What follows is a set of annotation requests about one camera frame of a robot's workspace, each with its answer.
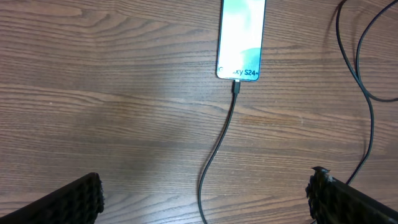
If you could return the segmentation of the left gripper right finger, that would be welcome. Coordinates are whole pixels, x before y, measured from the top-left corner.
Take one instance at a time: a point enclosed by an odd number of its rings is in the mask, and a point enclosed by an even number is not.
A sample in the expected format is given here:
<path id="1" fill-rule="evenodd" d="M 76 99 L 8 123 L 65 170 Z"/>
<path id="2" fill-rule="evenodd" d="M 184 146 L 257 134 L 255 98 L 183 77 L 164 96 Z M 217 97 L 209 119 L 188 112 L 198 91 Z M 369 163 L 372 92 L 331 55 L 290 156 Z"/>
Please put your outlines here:
<path id="1" fill-rule="evenodd" d="M 317 224 L 397 224 L 397 211 L 314 167 L 305 189 Z"/>

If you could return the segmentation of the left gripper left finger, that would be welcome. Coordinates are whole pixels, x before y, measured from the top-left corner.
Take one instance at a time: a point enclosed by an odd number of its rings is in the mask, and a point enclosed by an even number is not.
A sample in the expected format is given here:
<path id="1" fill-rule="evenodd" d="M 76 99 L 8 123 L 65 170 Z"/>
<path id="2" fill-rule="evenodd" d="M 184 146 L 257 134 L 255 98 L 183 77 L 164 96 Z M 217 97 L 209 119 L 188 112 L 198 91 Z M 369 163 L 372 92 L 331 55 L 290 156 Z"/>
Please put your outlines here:
<path id="1" fill-rule="evenodd" d="M 1 224 L 94 224 L 103 210 L 102 182 L 92 172 L 1 217 Z"/>

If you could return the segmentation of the Galaxy smartphone blue screen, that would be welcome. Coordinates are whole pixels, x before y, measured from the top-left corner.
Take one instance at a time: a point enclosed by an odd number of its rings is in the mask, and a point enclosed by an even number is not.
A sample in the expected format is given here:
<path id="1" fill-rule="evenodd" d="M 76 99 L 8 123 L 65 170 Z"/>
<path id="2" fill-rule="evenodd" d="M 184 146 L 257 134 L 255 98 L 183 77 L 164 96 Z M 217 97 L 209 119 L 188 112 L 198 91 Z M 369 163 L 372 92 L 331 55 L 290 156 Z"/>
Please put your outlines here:
<path id="1" fill-rule="evenodd" d="M 260 77 L 266 0 L 223 0 L 216 75 L 255 82 Z"/>

